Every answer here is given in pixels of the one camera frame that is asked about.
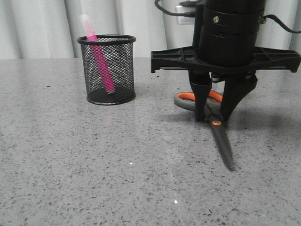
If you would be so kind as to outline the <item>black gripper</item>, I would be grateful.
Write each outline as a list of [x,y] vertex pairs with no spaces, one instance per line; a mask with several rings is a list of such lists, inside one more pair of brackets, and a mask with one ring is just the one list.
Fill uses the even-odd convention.
[[[187,70],[189,82],[195,96],[196,121],[203,121],[203,113],[207,97],[212,88],[211,78],[208,72],[218,74],[222,80],[243,73],[257,70],[289,70],[298,71],[301,56],[294,50],[282,50],[256,47],[253,51],[253,59],[249,64],[242,66],[223,67],[211,65],[197,59],[195,49],[192,46],[175,48],[151,53],[151,72],[157,70]],[[225,81],[224,92],[220,112],[223,120],[228,121],[233,110],[239,102],[257,85],[257,77],[231,78]]]

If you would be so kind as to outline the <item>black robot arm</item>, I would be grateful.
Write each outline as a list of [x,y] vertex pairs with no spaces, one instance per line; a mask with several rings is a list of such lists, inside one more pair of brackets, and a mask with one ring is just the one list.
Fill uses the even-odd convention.
[[266,20],[265,4],[263,0],[199,0],[196,10],[187,13],[195,19],[192,45],[152,52],[152,73],[188,71],[197,121],[205,118],[212,83],[225,83],[220,114],[228,120],[256,87],[258,70],[298,70],[301,56],[296,51],[255,46],[259,27]]

